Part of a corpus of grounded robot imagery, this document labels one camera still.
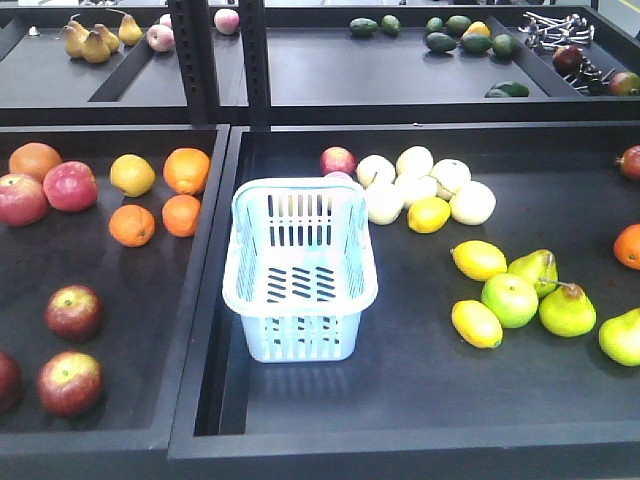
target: green apple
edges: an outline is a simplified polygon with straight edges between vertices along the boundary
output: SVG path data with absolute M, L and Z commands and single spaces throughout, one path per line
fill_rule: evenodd
M 640 308 L 606 320 L 598 332 L 600 348 L 627 367 L 640 365 Z
M 512 273 L 498 273 L 482 287 L 481 301 L 504 328 L 519 328 L 538 310 L 538 294 L 529 282 Z

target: apple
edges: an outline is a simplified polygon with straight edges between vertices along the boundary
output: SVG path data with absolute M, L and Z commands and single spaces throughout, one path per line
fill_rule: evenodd
M 79 212 L 98 200 L 98 183 L 91 167 L 71 160 L 53 167 L 42 182 L 49 203 L 64 212 Z
M 329 147 L 320 155 L 322 175 L 344 172 L 351 175 L 356 171 L 356 157 L 343 147 Z
M 351 175 L 344 172 L 329 172 L 325 175 L 325 178 L 339 178 L 341 180 L 353 182 Z
M 538 294 L 533 285 L 512 273 L 498 273 L 487 280 L 480 300 L 505 328 L 526 325 L 538 310 Z
M 0 177 L 0 222 L 23 227 L 37 222 L 48 211 L 44 189 L 35 178 L 24 173 Z
M 40 370 L 38 395 L 42 406 L 59 417 L 75 417 L 91 409 L 103 389 L 102 367 L 89 354 L 66 350 Z
M 6 352 L 0 352 L 0 413 L 9 411 L 22 400 L 20 364 Z
M 221 8 L 213 15 L 213 24 L 223 35 L 233 35 L 240 25 L 240 16 L 235 10 Z
M 165 13 L 164 15 L 162 15 L 158 19 L 158 23 L 160 25 L 164 25 L 165 27 L 173 28 L 173 26 L 171 25 L 171 14 L 170 13 Z
M 49 297 L 44 318 L 47 327 L 59 337 L 85 342 L 102 326 L 102 303 L 93 289 L 68 285 Z
M 176 44 L 171 27 L 156 23 L 147 30 L 147 43 L 156 52 L 173 50 Z

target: avocado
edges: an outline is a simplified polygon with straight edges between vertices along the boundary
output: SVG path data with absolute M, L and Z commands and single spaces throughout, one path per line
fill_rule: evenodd
M 385 15 L 380 22 L 382 33 L 395 37 L 400 33 L 400 20 L 393 15 Z
M 471 19 L 464 15 L 452 15 L 444 24 L 447 27 L 447 33 L 454 37 L 461 37 L 467 28 L 471 26 Z
M 496 57 L 503 60 L 513 58 L 519 47 L 518 40 L 508 33 L 501 33 L 493 38 L 491 48 Z
M 370 18 L 354 18 L 349 23 L 349 30 L 354 37 L 370 37 L 378 30 L 378 24 Z
M 513 80 L 498 82 L 494 84 L 491 89 L 502 90 L 503 92 L 507 92 L 512 97 L 529 96 L 529 87 Z
M 500 90 L 499 88 L 492 88 L 484 94 L 484 98 L 505 98 L 510 97 L 507 92 Z
M 480 33 L 469 33 L 460 39 L 460 46 L 467 53 L 481 55 L 491 48 L 491 39 Z
M 444 30 L 444 22 L 440 17 L 431 17 L 427 21 L 427 26 L 425 27 L 427 35 L 433 32 L 442 32 L 442 30 Z
M 441 32 L 430 33 L 427 35 L 426 42 L 429 50 L 435 53 L 450 52 L 458 46 L 453 38 Z

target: tray divider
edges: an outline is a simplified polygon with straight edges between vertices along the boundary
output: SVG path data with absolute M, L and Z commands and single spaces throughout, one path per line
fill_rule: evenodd
M 11 21 L 0 30 L 0 61 L 14 49 L 28 31 L 29 27 L 20 17 L 11 19 Z
M 494 16 L 487 17 L 487 25 L 493 36 L 503 33 L 510 34 L 509 30 Z M 520 49 L 514 61 L 524 72 L 531 77 L 544 92 L 550 97 L 580 97 L 580 93 L 569 85 L 556 72 L 551 71 L 544 61 L 531 51 L 524 43 L 520 42 Z
M 125 59 L 120 62 L 120 65 L 93 93 L 89 102 L 117 102 L 142 68 L 151 60 L 153 54 L 147 37 L 143 36 Z

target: white fruit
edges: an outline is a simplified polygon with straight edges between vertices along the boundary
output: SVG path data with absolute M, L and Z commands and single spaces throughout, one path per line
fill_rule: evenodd
M 465 225 L 480 225 L 496 208 L 496 197 L 484 183 L 472 180 L 458 190 L 449 205 L 454 220 Z
M 438 180 L 438 196 L 445 200 L 449 200 L 462 185 L 471 180 L 469 167 L 451 158 L 437 162 L 430 175 Z
M 398 175 L 395 186 L 400 189 L 404 199 L 404 208 L 409 210 L 413 202 L 424 197 L 435 197 L 438 192 L 438 182 L 429 175 L 414 176 L 413 172 Z
M 400 212 L 404 199 L 400 189 L 393 183 L 375 181 L 364 191 L 369 221 L 377 225 L 389 225 Z
M 402 175 L 413 172 L 416 176 L 428 175 L 433 168 L 433 155 L 428 148 L 416 145 L 407 148 L 396 162 L 396 172 Z
M 374 180 L 381 183 L 393 183 L 396 179 L 396 169 L 382 155 L 369 155 L 358 163 L 356 175 L 360 185 L 367 188 Z

